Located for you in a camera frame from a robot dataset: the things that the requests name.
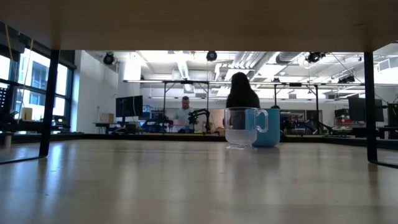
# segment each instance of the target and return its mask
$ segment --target box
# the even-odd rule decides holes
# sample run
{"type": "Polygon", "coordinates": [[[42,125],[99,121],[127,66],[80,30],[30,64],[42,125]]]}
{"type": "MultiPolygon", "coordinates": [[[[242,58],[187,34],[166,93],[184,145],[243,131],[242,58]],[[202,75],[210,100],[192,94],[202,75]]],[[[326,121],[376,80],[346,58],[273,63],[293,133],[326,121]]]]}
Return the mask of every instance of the box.
{"type": "Polygon", "coordinates": [[[32,121],[32,114],[33,114],[33,109],[32,108],[22,108],[21,109],[21,119],[23,121],[32,121]]]}
{"type": "Polygon", "coordinates": [[[112,113],[101,113],[101,123],[114,123],[114,115],[112,113]]]}

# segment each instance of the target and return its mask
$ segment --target man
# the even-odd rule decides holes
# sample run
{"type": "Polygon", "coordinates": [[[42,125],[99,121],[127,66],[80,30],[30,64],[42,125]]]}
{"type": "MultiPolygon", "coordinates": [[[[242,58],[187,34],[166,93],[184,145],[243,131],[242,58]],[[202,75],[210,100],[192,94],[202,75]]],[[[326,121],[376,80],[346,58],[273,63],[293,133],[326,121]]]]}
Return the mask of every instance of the man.
{"type": "Polygon", "coordinates": [[[189,106],[189,97],[184,96],[181,101],[181,108],[179,108],[174,115],[174,120],[178,121],[178,133],[186,133],[190,132],[190,124],[189,124],[189,113],[192,112],[194,109],[192,109],[189,106]]]}

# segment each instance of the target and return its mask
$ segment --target blue mug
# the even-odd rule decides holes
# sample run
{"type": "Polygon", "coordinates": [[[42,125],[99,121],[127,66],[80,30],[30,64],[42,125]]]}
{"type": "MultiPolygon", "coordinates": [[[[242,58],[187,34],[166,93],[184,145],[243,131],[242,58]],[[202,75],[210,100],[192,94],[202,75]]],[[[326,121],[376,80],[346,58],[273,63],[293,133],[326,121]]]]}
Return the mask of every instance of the blue mug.
{"type": "MultiPolygon", "coordinates": [[[[252,144],[254,147],[274,147],[280,141],[280,110],[266,109],[268,112],[268,131],[257,132],[257,140],[252,144]]],[[[264,125],[264,115],[260,114],[256,119],[256,125],[264,125]]]]}

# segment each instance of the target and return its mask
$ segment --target mug handle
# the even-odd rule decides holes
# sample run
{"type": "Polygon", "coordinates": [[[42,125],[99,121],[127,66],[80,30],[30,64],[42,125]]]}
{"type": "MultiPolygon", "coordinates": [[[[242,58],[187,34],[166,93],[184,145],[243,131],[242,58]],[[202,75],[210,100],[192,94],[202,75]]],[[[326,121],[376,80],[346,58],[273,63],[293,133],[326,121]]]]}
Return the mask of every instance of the mug handle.
{"type": "Polygon", "coordinates": [[[264,114],[265,118],[264,118],[264,129],[262,129],[259,125],[256,126],[256,129],[260,132],[260,133],[266,133],[268,131],[268,112],[266,110],[262,110],[262,109],[258,109],[256,111],[256,118],[260,115],[260,114],[264,114]]]}

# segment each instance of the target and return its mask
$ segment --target clear glass mug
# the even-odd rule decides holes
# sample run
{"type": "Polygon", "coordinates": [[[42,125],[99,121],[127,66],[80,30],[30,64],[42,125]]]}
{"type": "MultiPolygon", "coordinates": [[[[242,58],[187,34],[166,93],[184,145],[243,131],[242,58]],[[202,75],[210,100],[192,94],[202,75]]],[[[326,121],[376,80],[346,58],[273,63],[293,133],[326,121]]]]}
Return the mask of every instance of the clear glass mug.
{"type": "Polygon", "coordinates": [[[225,138],[231,149],[250,149],[257,139],[257,131],[268,131],[268,113],[257,108],[227,108],[224,115],[225,138]],[[256,120],[264,114],[264,128],[257,125],[256,120]]]}

